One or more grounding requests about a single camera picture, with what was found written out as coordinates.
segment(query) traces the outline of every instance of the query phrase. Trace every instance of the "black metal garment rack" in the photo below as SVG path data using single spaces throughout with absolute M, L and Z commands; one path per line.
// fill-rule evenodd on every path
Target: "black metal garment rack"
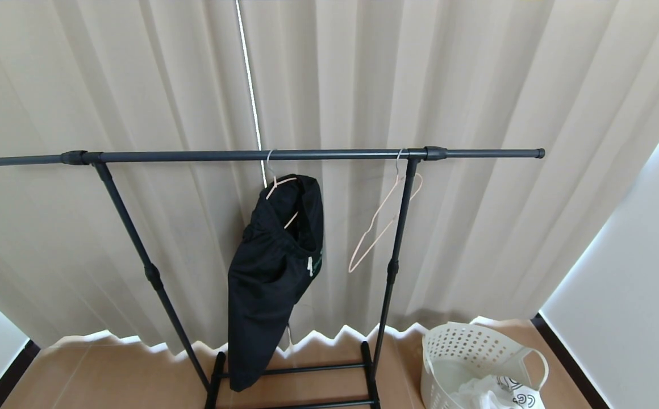
M 405 185 L 403 197 L 400 204 L 400 216 L 398 217 L 398 227 L 395 232 L 395 243 L 390 262 L 387 264 L 387 284 L 385 287 L 385 297 L 382 300 L 382 313 L 379 319 L 379 329 L 377 331 L 376 349 L 374 357 L 370 356 L 370 349 L 367 341 L 360 345 L 362 362 L 342 364 L 342 365 L 319 365 L 303 368 L 286 368 L 266 370 L 264 375 L 280 375 L 283 373 L 300 373 L 313 372 L 318 370 L 345 370 L 350 368 L 363 368 L 366 382 L 368 383 L 368 398 L 359 400 L 345 400 L 336 402 L 322 402 L 312 404 L 295 404 L 295 406 L 271 407 L 266 409 L 320 409 L 322 407 L 345 407 L 345 406 L 369 406 L 372 409 L 379 409 L 379 397 L 377 395 L 376 373 L 377 364 L 379 363 L 379 353 L 382 347 L 382 337 L 385 334 L 387 323 L 387 311 L 390 308 L 390 299 L 393 293 L 395 276 L 398 274 L 400 255 L 400 244 L 403 239 L 405 220 L 408 214 L 408 205 L 410 195 L 412 194 L 413 179 L 415 178 L 415 169 L 420 161 L 436 161 L 445 158 L 543 158 L 544 149 L 446 149 L 439 147 L 409 148 L 400 151 L 397 149 L 317 149 L 304 151 L 272 151 L 272 160 L 395 160 L 403 158 L 407 160 L 405 170 Z M 218 388 L 221 379 L 228 378 L 229 374 L 223 372 L 226 355 L 220 352 L 215 360 L 211 380 L 209 381 L 206 373 L 201 368 L 195 352 L 191 346 L 191 341 L 184 331 L 181 321 L 179 320 L 176 309 L 168 298 L 168 293 L 163 288 L 163 282 L 160 279 L 158 267 L 151 262 L 148 252 L 140 240 L 140 236 L 132 223 L 129 213 L 122 198 L 112 180 L 112 175 L 108 169 L 108 163 L 115 162 L 146 162 L 146 161 L 260 161 L 267 158 L 269 151 L 178 151 L 178 152 L 87 152 L 87 151 L 69 151 L 61 155 L 42 155 L 42 156 L 13 156 L 0 158 L 0 166 L 10 165 L 39 165 L 39 164 L 66 164 L 66 165 L 92 165 L 96 168 L 100 179 L 110 195 L 110 199 L 115 205 L 117 212 L 125 225 L 130 240 L 137 250 L 143 262 L 145 276 L 153 285 L 158 297 L 160 298 L 163 308 L 168 313 L 168 318 L 176 329 L 182 346 L 186 349 L 189 359 L 194 365 L 195 372 L 198 373 L 201 382 L 207 392 L 206 409 L 215 409 L 216 398 L 218 397 Z

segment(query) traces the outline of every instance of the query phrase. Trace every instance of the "laundry basket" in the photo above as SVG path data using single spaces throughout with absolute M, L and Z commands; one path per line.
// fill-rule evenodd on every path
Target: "laundry basket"
M 532 385 L 526 355 L 536 352 L 544 363 L 544 376 Z M 423 366 L 420 389 L 426 409 L 466 409 L 451 393 L 473 378 L 502 375 L 540 390 L 549 366 L 536 349 L 524 347 L 493 329 L 473 324 L 447 323 L 423 336 Z

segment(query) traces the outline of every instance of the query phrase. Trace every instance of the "dark brown baseboard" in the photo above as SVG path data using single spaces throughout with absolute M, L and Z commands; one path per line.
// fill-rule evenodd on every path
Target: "dark brown baseboard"
M 582 368 L 577 365 L 577 361 L 572 358 L 569 351 L 566 350 L 564 344 L 559 341 L 559 338 L 556 336 L 554 331 L 549 327 L 549 324 L 544 320 L 544 318 L 537 314 L 532 318 L 532 324 L 534 324 L 539 334 L 543 337 L 544 341 L 547 342 L 547 345 L 551 348 L 552 352 L 556 355 L 557 359 L 566 369 L 566 372 L 569 373 L 569 376 L 572 378 L 574 383 L 584 395 L 587 402 L 594 409 L 610 409 L 607 406 L 607 402 L 602 399 L 600 393 L 597 392 L 597 389 L 592 385 L 590 380 L 587 378 Z
M 0 407 L 2 407 L 4 401 L 9 397 L 14 386 L 21 379 L 21 375 L 26 372 L 26 368 L 29 368 L 31 361 L 34 360 L 37 354 L 39 354 L 39 347 L 29 340 L 24 346 L 24 349 L 19 352 L 11 365 L 9 365 L 7 371 L 4 372 L 4 375 L 0 379 Z

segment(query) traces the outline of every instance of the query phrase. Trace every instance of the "beige curtain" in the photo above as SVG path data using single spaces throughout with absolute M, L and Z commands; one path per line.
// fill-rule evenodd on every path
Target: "beige curtain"
M 547 148 L 541 161 L 420 164 L 389 321 L 403 329 L 536 313 L 659 141 L 659 1 L 239 7 L 252 86 L 233 2 L 0 2 L 0 156 Z M 264 185 L 260 164 L 111 168 L 189 336 L 223 344 L 226 270 Z M 273 168 L 318 178 L 324 195 L 326 262 L 293 337 L 368 332 L 394 231 L 347 266 L 394 162 Z M 106 328 L 181 349 L 81 166 L 0 168 L 0 309 L 41 345 Z

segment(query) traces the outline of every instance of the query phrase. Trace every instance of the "white cloth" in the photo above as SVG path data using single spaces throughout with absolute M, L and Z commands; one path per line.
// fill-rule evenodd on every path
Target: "white cloth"
M 539 391 L 506 376 L 473 378 L 450 396 L 464 409 L 544 409 Z

